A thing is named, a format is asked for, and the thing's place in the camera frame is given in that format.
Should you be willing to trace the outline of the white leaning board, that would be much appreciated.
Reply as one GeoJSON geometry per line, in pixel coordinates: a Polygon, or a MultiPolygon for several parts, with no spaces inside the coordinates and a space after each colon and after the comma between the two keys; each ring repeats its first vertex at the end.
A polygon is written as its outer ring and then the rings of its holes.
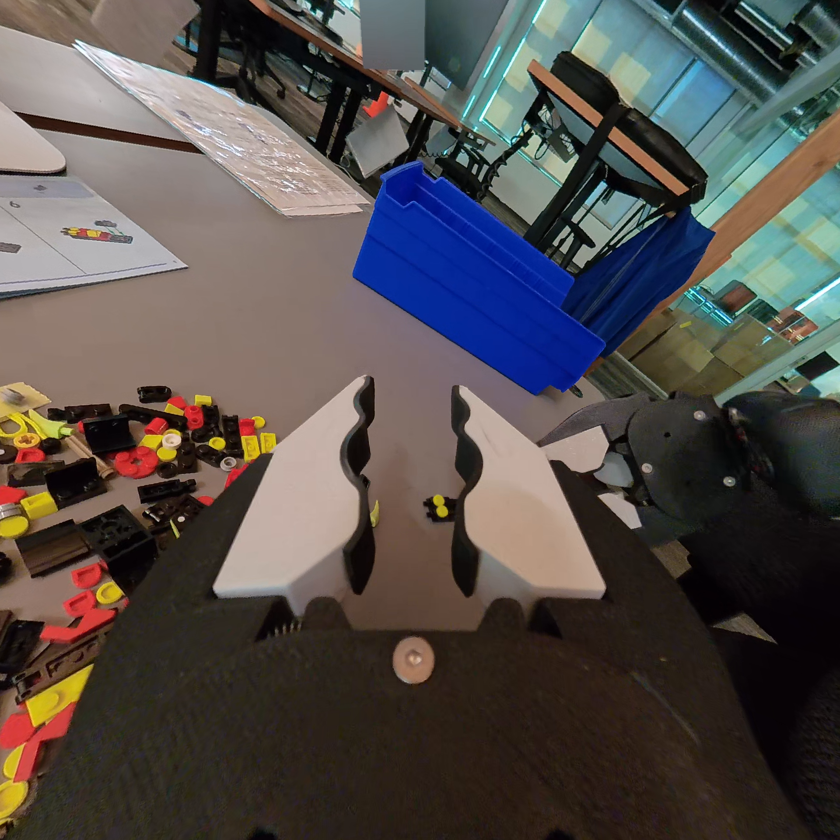
{"type": "Polygon", "coordinates": [[[393,163],[410,148],[400,116],[390,104],[350,132],[346,142],[363,179],[393,163]]]}

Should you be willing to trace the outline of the wooden desk black legs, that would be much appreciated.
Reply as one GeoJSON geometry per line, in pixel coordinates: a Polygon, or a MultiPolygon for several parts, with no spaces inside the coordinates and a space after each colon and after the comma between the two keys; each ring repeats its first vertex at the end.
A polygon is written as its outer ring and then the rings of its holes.
{"type": "Polygon", "coordinates": [[[201,8],[194,78],[234,89],[248,102],[272,110],[253,78],[267,70],[263,58],[271,51],[293,59],[331,83],[318,133],[310,141],[321,154],[340,163],[347,139],[354,129],[362,102],[383,92],[396,101],[414,106],[416,115],[408,128],[408,150],[398,162],[414,161],[424,147],[434,123],[454,132],[458,142],[485,148],[492,140],[464,125],[414,80],[391,70],[367,69],[361,56],[346,46],[326,25],[308,12],[294,14],[279,2],[199,2],[201,8]],[[241,52],[238,74],[217,76],[222,34],[234,38],[241,52]]]}
{"type": "MultiPolygon", "coordinates": [[[[670,174],[662,165],[654,161],[616,127],[617,121],[628,111],[630,105],[626,102],[624,105],[618,103],[605,116],[602,116],[585,100],[564,85],[560,79],[556,78],[551,69],[541,65],[537,60],[533,59],[529,62],[528,75],[538,92],[527,114],[527,122],[530,127],[537,127],[540,115],[545,109],[552,116],[560,119],[552,109],[549,94],[553,94],[578,112],[583,120],[594,128],[591,139],[582,152],[576,153],[573,148],[576,156],[570,174],[564,178],[558,192],[555,193],[552,200],[541,211],[541,214],[538,215],[536,221],[531,224],[524,235],[525,240],[532,246],[546,255],[549,246],[548,234],[552,226],[562,215],[575,221],[575,215],[580,212],[599,187],[603,186],[606,194],[620,193],[608,188],[606,184],[606,163],[601,157],[601,151],[606,141],[610,141],[629,157],[631,162],[636,163],[641,168],[642,175],[650,176],[655,185],[664,186],[677,195],[677,199],[671,199],[661,206],[651,206],[641,198],[629,197],[652,207],[654,215],[666,214],[691,206],[679,200],[681,196],[687,195],[687,186],[670,174]]],[[[561,120],[556,131],[571,142],[562,132],[561,120]]]]}

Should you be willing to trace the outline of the lego instruction booklet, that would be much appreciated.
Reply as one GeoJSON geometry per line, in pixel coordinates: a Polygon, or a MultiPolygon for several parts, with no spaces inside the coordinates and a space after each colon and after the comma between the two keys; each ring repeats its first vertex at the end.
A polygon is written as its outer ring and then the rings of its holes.
{"type": "Polygon", "coordinates": [[[79,179],[2,175],[2,300],[184,268],[79,179]]]}

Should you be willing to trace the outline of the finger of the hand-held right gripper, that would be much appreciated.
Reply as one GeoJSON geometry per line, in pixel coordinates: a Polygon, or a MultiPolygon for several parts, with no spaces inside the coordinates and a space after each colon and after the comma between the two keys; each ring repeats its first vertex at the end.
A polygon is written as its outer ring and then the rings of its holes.
{"type": "Polygon", "coordinates": [[[599,499],[631,530],[639,531],[643,524],[638,506],[629,493],[634,485],[634,475],[625,458],[607,452],[602,467],[594,472],[594,479],[605,488],[598,491],[599,499]]]}
{"type": "Polygon", "coordinates": [[[597,471],[606,454],[627,433],[636,413],[636,396],[628,395],[585,406],[539,441],[549,461],[563,463],[576,474],[597,471]]]}

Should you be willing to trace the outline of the blue plastic bin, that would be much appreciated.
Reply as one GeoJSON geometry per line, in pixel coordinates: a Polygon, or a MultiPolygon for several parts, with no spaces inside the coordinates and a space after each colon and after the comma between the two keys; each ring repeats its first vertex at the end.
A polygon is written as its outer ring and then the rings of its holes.
{"type": "Polygon", "coordinates": [[[572,276],[419,161],[382,175],[353,278],[534,395],[605,348],[563,310],[572,276]]]}

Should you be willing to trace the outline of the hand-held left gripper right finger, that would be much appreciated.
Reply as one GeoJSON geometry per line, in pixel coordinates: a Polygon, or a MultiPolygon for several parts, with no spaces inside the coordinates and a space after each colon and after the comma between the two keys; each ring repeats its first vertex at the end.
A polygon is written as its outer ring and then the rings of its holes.
{"type": "Polygon", "coordinates": [[[542,450],[464,385],[450,416],[464,482],[451,544],[461,594],[512,599],[526,615],[546,599],[601,600],[606,583],[542,450]]]}

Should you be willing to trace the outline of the white rounded panel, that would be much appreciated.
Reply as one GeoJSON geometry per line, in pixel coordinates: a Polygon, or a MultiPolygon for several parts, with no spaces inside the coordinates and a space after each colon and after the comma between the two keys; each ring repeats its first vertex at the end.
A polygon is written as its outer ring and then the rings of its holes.
{"type": "Polygon", "coordinates": [[[1,102],[1,173],[55,175],[66,168],[64,155],[1,102]]]}

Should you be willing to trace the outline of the blue cloth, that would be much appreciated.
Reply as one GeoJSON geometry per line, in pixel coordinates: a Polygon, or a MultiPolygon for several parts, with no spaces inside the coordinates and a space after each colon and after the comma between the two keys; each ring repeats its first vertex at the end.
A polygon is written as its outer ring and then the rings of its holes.
{"type": "Polygon", "coordinates": [[[612,354],[689,280],[715,235],[687,206],[662,216],[576,275],[562,309],[612,354]]]}

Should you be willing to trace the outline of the person's right forearm black sleeve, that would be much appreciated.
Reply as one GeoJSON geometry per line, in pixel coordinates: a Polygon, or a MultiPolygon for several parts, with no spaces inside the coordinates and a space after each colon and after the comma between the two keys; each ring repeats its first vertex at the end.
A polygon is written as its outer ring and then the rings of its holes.
{"type": "Polygon", "coordinates": [[[745,392],[726,401],[732,428],[754,475],[784,504],[839,516],[839,405],[787,392],[745,392]]]}

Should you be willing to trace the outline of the clear laminated sheet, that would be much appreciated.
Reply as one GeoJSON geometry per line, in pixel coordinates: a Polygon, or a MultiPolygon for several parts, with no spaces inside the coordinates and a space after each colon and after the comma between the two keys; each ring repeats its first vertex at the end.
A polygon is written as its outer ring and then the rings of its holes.
{"type": "Polygon", "coordinates": [[[260,200],[287,217],[357,214],[368,199],[266,112],[191,77],[76,41],[74,48],[260,200]]]}

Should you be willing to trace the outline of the wooden pillar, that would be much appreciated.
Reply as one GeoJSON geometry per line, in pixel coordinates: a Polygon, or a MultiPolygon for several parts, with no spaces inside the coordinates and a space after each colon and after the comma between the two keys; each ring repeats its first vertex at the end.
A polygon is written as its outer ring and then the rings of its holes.
{"type": "Polygon", "coordinates": [[[839,111],[835,111],[712,225],[715,237],[690,278],[657,304],[647,318],[667,309],[688,289],[721,268],[736,249],[838,162],[839,111]]]}

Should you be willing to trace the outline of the black bag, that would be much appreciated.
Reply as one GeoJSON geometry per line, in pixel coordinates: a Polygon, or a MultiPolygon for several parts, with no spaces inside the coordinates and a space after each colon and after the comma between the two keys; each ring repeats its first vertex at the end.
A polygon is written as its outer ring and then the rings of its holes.
{"type": "MultiPolygon", "coordinates": [[[[619,90],[609,76],[588,65],[572,52],[560,52],[551,66],[552,74],[585,100],[599,114],[605,116],[615,105],[625,104],[619,90]]],[[[549,94],[554,113],[560,118],[562,132],[570,139],[576,153],[589,143],[594,128],[582,116],[553,94],[549,94]]],[[[680,201],[697,204],[706,194],[708,175],[677,139],[656,122],[635,108],[617,121],[616,127],[654,161],[687,186],[680,201]]],[[[661,206],[677,195],[663,185],[655,185],[641,168],[630,161],[621,150],[606,141],[602,151],[606,163],[607,187],[625,195],[643,199],[651,206],[661,206]]]]}

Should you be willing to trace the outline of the cardboard box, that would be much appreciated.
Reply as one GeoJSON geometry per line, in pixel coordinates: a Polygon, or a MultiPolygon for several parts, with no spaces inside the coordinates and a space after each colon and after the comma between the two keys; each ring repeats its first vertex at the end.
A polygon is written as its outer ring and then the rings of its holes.
{"type": "Polygon", "coordinates": [[[720,357],[725,330],[676,309],[665,309],[632,333],[617,352],[662,391],[716,395],[743,379],[720,357]]]}

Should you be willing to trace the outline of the pile of loose lego pieces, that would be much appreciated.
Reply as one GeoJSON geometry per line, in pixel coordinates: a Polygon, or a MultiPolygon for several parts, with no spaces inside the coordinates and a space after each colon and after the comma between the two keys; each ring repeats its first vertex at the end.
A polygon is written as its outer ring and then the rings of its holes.
{"type": "Polygon", "coordinates": [[[161,553],[225,487],[278,445],[262,416],[224,414],[166,385],[139,405],[47,406],[23,383],[2,390],[2,585],[70,570],[64,623],[2,608],[2,838],[26,813],[50,753],[119,614],[161,553]]]}

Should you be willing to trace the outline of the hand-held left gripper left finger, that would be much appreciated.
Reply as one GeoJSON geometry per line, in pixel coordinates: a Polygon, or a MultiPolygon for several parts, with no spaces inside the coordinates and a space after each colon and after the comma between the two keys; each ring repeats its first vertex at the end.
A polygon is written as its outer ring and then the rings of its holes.
{"type": "Polygon", "coordinates": [[[375,382],[362,375],[281,440],[227,552],[220,598],[341,601],[371,578],[375,537],[362,475],[371,456],[375,382]]]}

